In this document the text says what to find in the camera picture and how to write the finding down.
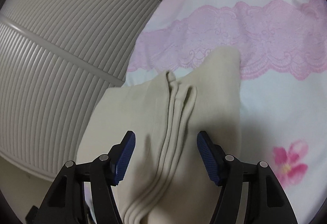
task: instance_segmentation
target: yellow flower center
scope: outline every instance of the yellow flower center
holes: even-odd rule
[[[292,167],[289,164],[285,164],[285,165],[283,165],[281,171],[283,174],[287,174],[291,169],[292,169]]]

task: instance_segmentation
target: pink flower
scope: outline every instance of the pink flower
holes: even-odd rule
[[[274,147],[273,154],[278,167],[275,175],[283,188],[302,181],[308,165],[299,161],[308,153],[308,149],[308,144],[301,140],[291,144],[288,152],[283,147]]]

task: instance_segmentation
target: gray ribbed panel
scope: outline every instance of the gray ribbed panel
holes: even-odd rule
[[[159,2],[7,0],[0,10],[0,155],[47,179],[74,159],[93,108],[109,81],[124,80]]]
[[[0,23],[0,149],[53,177],[112,85]]]

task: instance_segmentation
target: silver screw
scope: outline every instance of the silver screw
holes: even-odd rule
[[[232,155],[226,155],[225,159],[228,161],[233,161],[234,157]]]
[[[69,160],[69,161],[67,161],[67,162],[65,163],[65,166],[66,166],[67,168],[69,168],[69,167],[71,167],[71,166],[73,166],[73,165],[74,165],[74,162],[71,161],[71,160]]]
[[[260,161],[259,164],[260,164],[261,167],[264,167],[264,168],[267,168],[268,167],[268,163],[265,162],[265,161]]]
[[[105,160],[107,160],[109,157],[108,157],[108,155],[107,154],[102,154],[100,157],[99,157],[99,159],[101,160],[101,161],[105,161]]]

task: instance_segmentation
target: beige cloth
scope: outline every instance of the beige cloth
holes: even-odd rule
[[[209,180],[196,137],[206,130],[227,153],[239,154],[239,85],[238,51],[219,47],[181,79],[163,72],[144,84],[106,91],[77,163],[94,160],[134,131],[131,162],[114,189],[124,224],[210,222],[219,188]]]

